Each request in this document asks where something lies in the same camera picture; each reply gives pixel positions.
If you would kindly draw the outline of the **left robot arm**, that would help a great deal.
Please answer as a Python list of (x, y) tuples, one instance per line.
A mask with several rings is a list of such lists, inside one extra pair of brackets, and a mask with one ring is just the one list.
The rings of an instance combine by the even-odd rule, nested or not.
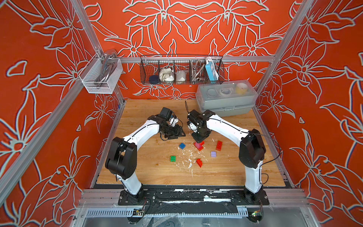
[(150, 116), (141, 127), (128, 136), (115, 137), (111, 141), (105, 168), (115, 175), (116, 180), (122, 182), (129, 196), (142, 196), (142, 183), (135, 173), (137, 154), (139, 148), (156, 134), (159, 134), (163, 141), (186, 136), (175, 116), (157, 114)]

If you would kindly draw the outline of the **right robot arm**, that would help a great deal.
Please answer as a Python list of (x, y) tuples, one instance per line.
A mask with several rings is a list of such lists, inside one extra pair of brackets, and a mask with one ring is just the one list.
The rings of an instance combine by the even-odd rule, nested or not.
[(202, 143), (212, 131), (235, 143), (239, 147), (239, 160), (245, 166), (244, 189), (251, 195), (262, 192), (261, 169), (266, 148), (258, 130), (238, 127), (210, 110), (203, 113), (192, 110), (187, 118), (188, 128), (197, 143)]

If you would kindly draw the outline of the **long red lego brick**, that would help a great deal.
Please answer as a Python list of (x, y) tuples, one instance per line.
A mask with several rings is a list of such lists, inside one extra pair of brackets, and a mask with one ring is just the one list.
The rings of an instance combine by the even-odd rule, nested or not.
[(194, 143), (194, 146), (195, 148), (198, 150), (198, 151), (201, 151), (204, 149), (203, 145), (200, 145), (199, 143)]
[(221, 151), (222, 150), (222, 146), (223, 146), (223, 142), (222, 141), (217, 141), (216, 150), (217, 151)]

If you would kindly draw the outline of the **red square lego brick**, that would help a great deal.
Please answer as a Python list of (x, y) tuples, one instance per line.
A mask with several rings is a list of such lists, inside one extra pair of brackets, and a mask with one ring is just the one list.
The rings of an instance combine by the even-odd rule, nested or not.
[(195, 145), (197, 146), (197, 147), (200, 147), (200, 146), (203, 146), (204, 145), (204, 141), (202, 141), (201, 143), (197, 143), (197, 142), (195, 142)]

